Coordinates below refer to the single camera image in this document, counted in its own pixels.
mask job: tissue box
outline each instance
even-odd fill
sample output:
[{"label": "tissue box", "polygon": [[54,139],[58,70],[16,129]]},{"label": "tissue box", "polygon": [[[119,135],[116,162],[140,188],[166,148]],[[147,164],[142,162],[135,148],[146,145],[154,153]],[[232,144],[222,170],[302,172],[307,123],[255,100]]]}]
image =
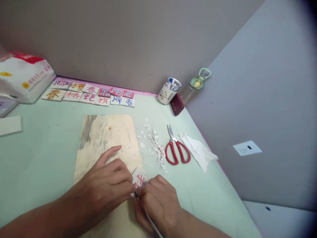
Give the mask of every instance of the tissue box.
[{"label": "tissue box", "polygon": [[34,103],[55,77],[45,59],[10,52],[0,58],[0,98]]}]

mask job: red scissors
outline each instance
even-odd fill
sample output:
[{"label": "red scissors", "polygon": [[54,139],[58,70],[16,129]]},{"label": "red scissors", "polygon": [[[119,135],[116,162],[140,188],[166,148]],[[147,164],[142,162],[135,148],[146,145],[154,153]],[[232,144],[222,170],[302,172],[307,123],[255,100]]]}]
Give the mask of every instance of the red scissors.
[{"label": "red scissors", "polygon": [[[174,150],[174,145],[173,145],[173,141],[175,141],[175,142],[176,142],[176,145],[177,145],[177,148],[178,148],[178,151],[179,151],[179,153],[180,153],[180,155],[181,155],[182,162],[183,162],[184,164],[190,162],[190,160],[191,160],[191,154],[190,154],[190,152],[188,151],[188,149],[187,149],[186,146],[184,146],[182,143],[180,143],[179,141],[177,141],[177,139],[174,137],[173,131],[172,131],[172,128],[171,128],[171,125],[169,125],[169,127],[168,127],[168,125],[167,125],[167,130],[168,130],[168,133],[169,133],[169,135],[170,135],[170,137],[171,137],[170,142],[169,142],[169,143],[166,145],[166,147],[165,147],[165,154],[166,154],[166,159],[167,159],[167,161],[168,161],[171,165],[178,165],[178,163],[179,163],[179,162],[178,162],[178,159],[177,159],[177,157],[176,157],[175,150]],[[172,148],[173,157],[174,157],[174,159],[175,159],[175,162],[170,161],[169,158],[168,158],[168,156],[167,156],[167,148],[168,148],[169,145],[170,145],[171,148]],[[183,155],[181,146],[187,151],[187,154],[188,154],[188,159],[187,159],[187,160],[184,159],[184,155]]]}]

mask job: wood grain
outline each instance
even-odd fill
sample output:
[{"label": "wood grain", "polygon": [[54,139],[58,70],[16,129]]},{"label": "wood grain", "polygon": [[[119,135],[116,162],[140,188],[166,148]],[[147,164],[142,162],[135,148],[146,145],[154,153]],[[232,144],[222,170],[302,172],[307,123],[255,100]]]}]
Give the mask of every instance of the wood grain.
[{"label": "wood grain", "polygon": [[[107,163],[120,158],[132,173],[142,168],[139,145],[130,115],[84,116],[74,173],[74,184],[95,164],[100,155],[115,145],[122,149]],[[150,237],[136,222],[132,201],[113,210],[101,223],[82,237]]]}]

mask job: light green desk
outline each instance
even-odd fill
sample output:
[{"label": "light green desk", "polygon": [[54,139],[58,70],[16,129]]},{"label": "light green desk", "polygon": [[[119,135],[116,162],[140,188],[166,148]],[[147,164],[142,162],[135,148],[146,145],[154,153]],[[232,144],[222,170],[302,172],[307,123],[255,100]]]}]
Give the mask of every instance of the light green desk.
[{"label": "light green desk", "polygon": [[[0,227],[72,186],[84,115],[130,114],[137,135],[141,130],[146,133],[145,127],[141,129],[144,124],[152,125],[164,146],[169,141],[168,123],[177,139],[182,132],[205,144],[186,109],[175,117],[169,105],[161,105],[154,97],[135,95],[135,103],[135,108],[103,107],[39,99],[11,112],[9,116],[22,117],[23,132],[0,138]],[[150,142],[138,141],[147,146],[140,153],[146,174],[153,177],[159,167],[149,155]],[[206,174],[194,158],[188,164],[166,163],[166,170],[163,176],[177,189],[183,208],[232,237],[261,237],[217,161],[209,164]]]}]

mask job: scissor handle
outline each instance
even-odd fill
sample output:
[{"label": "scissor handle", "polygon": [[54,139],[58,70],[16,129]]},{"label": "scissor handle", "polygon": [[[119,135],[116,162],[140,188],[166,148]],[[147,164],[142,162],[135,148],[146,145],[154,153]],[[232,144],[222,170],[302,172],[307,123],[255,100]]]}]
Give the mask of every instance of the scissor handle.
[{"label": "scissor handle", "polygon": [[[171,148],[172,148],[172,154],[173,154],[173,157],[174,157],[174,159],[175,159],[175,162],[170,161],[169,158],[168,158],[167,148],[168,148],[169,145],[170,145]],[[170,141],[169,143],[167,143],[167,145],[166,145],[166,147],[165,147],[165,155],[166,155],[167,161],[168,161],[171,165],[178,165],[179,162],[178,162],[178,159],[177,159],[176,154],[175,154],[174,145],[173,145],[173,143],[172,143],[171,141]]]},{"label": "scissor handle", "polygon": [[[183,162],[184,164],[190,162],[190,160],[191,160],[191,153],[188,151],[187,147],[184,146],[184,144],[182,144],[182,143],[179,142],[179,141],[176,141],[176,145],[177,145],[178,151],[179,151],[179,153],[180,153],[180,155],[181,155],[182,162]],[[187,151],[187,154],[188,154],[188,159],[187,159],[187,160],[185,160],[185,158],[184,158],[184,155],[183,155],[181,146]]]}]

